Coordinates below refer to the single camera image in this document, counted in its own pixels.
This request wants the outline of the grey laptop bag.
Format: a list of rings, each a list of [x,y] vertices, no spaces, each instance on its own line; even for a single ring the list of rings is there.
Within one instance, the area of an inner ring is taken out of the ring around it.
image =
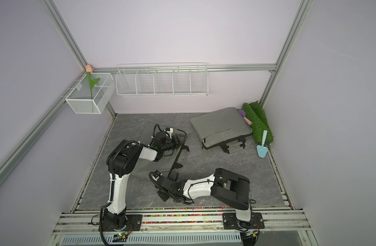
[[[220,147],[227,154],[246,147],[246,138],[252,135],[252,128],[236,108],[229,107],[206,113],[190,120],[204,149]]]
[[[174,169],[179,169],[182,167],[182,165],[178,163],[181,152],[183,150],[189,150],[189,147],[184,143],[174,151],[170,150],[163,154],[158,154],[156,150],[151,148],[154,125],[155,124],[148,124],[139,138],[139,142],[144,144],[145,147],[131,173],[134,177],[147,178],[150,172],[159,171],[168,174]]]

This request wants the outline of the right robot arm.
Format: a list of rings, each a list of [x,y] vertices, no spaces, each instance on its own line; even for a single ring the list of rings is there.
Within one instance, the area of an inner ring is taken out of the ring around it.
[[[240,174],[217,168],[215,173],[200,179],[176,181],[159,171],[149,178],[163,201],[171,198],[176,203],[192,205],[194,199],[211,196],[235,209],[239,221],[251,221],[250,180]]]

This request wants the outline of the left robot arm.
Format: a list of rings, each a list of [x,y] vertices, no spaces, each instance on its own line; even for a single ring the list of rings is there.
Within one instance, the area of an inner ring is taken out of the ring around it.
[[[181,168],[180,154],[189,150],[186,139],[183,130],[149,124],[138,141],[123,140],[107,159],[111,186],[107,206],[103,209],[104,220],[113,224],[125,220],[127,181],[131,173],[144,177],[158,170],[171,176],[175,169]]]

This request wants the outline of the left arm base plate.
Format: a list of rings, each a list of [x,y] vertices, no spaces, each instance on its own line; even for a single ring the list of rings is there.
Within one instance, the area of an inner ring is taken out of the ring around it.
[[[116,215],[108,213],[102,216],[100,225],[104,232],[139,231],[142,219],[142,214]]]

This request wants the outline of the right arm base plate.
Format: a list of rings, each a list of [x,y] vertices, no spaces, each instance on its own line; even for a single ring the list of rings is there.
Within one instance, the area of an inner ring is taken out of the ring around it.
[[[251,229],[264,229],[264,220],[261,213],[251,212],[249,221],[241,221],[237,219],[236,213],[223,213],[222,214],[223,227],[226,230],[251,230]]]

